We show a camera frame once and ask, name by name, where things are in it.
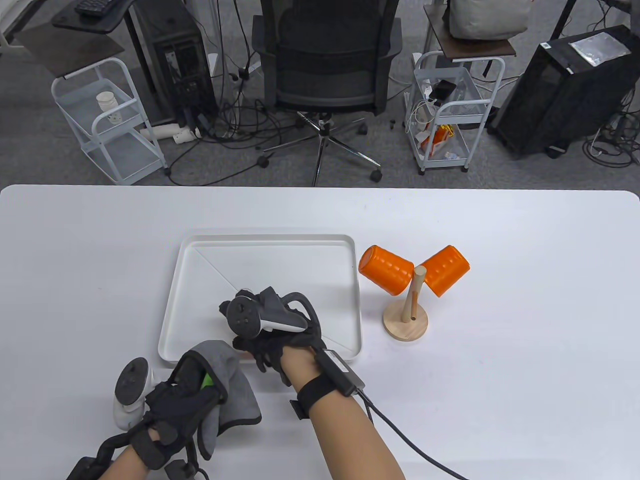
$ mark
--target white cart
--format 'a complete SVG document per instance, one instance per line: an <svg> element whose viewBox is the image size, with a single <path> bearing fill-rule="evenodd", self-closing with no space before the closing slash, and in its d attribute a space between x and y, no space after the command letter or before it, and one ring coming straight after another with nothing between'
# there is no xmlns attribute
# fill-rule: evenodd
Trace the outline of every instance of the white cart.
<svg viewBox="0 0 640 480"><path fill-rule="evenodd" d="M413 72L413 83L411 92L407 101L406 116L404 124L409 142L413 150L413 155L418 163L419 173L424 175L427 168L442 167L462 167L465 172L469 168L469 164L476 152L480 137L484 130L484 125L489 117L489 112L493 106L493 101L500 88L500 82L504 76L505 63L501 57L482 57L482 58L462 58L452 60L453 63L460 63L459 67L451 68L422 68L426 65L427 60L432 56L443 55L441 51L427 52L422 55L415 64ZM480 95L476 84L469 73L470 66L473 62L492 60L500 65L500 72L495 82L491 97L484 99ZM446 103L439 108L433 107L429 101L429 92L441 80L446 80L456 85L455 90L447 98ZM424 150L420 147L420 143L415 136L421 130L424 131L424 122L416 115L417 109L424 106L431 108L433 114L425 110L428 120L427 130L429 139ZM474 139L471 150L467 147L467 142L460 133L458 125L461 124L479 124L476 137ZM435 133L441 125L450 125L453 131L453 137L443 145L442 148L429 155L425 152L431 152L433 147L433 139Z"/></svg>
<svg viewBox="0 0 640 480"><path fill-rule="evenodd" d="M104 77L100 67L118 65L129 84L133 97ZM59 94L59 85L85 72L94 70L98 79L66 94ZM113 92L119 105L103 112L96 95ZM73 130L84 154L116 185L131 185L159 168L166 167L164 155L147 118L136 87L126 65L117 58L89 65L63 78L56 78L51 94ZM114 125L108 117L120 113L122 122ZM145 124L152 141L145 139L134 127Z"/></svg>

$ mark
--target gray cloth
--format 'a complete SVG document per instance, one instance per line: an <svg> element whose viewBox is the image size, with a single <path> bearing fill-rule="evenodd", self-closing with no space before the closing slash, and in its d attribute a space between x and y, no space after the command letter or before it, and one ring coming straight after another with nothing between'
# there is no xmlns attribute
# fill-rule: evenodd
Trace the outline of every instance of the gray cloth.
<svg viewBox="0 0 640 480"><path fill-rule="evenodd" d="M526 31L531 0L451 0L449 31L464 40L505 40Z"/></svg>
<svg viewBox="0 0 640 480"><path fill-rule="evenodd" d="M244 376L236 351L222 340L207 340L191 350L211 367L214 385L224 389L226 401L214 407L198 428L198 448L209 460L218 435L237 425L255 425L262 420L260 407L249 381Z"/></svg>

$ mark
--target keyboard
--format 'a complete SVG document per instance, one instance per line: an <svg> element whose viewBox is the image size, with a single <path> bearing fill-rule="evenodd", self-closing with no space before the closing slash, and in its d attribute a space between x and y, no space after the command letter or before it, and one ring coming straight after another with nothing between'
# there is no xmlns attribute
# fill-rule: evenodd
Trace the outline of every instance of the keyboard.
<svg viewBox="0 0 640 480"><path fill-rule="evenodd" d="M74 10L80 15L101 18L119 2L120 0L82 0Z"/></svg>

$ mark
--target office chair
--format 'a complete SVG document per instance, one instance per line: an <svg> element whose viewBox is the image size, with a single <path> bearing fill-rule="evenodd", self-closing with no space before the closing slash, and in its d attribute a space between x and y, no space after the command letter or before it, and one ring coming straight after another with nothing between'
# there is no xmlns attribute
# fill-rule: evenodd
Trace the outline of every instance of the office chair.
<svg viewBox="0 0 640 480"><path fill-rule="evenodd" d="M381 166L332 136L332 114L387 106L391 61L402 50L402 27L395 18L398 0L261 0L253 17L252 45L260 54L265 105L297 112L313 135L267 148L264 153L318 138L316 186L328 143ZM360 132L366 133L366 125Z"/></svg>

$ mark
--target green object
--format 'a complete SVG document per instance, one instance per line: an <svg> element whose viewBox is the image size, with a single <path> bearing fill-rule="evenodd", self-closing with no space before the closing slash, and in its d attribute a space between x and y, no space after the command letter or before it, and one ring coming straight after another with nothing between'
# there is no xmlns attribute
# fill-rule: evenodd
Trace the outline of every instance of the green object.
<svg viewBox="0 0 640 480"><path fill-rule="evenodd" d="M204 380L202 380L202 386L200 387L200 390L202 390L204 387L213 387L213 379L208 373L204 376Z"/></svg>

